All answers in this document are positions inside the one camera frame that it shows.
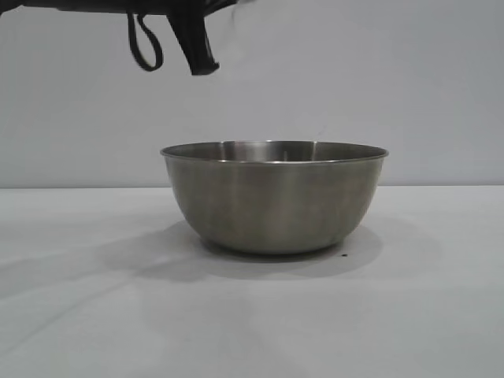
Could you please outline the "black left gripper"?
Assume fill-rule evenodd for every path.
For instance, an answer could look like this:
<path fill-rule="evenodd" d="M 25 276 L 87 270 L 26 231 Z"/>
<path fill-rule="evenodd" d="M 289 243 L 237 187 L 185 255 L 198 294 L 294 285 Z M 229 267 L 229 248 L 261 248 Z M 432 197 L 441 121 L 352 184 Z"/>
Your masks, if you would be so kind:
<path fill-rule="evenodd" d="M 144 22 L 148 14 L 161 14 L 166 16 L 187 59 L 191 74 L 204 76 L 215 72 L 219 64 L 214 60 L 209 45 L 205 17 L 238 3 L 239 0 L 122 1 L 120 7 L 128 18 L 128 42 L 135 62 L 147 72 L 153 72 L 163 65 L 161 44 Z M 136 25 L 140 26 L 153 47 L 155 62 L 152 65 L 139 49 Z"/>

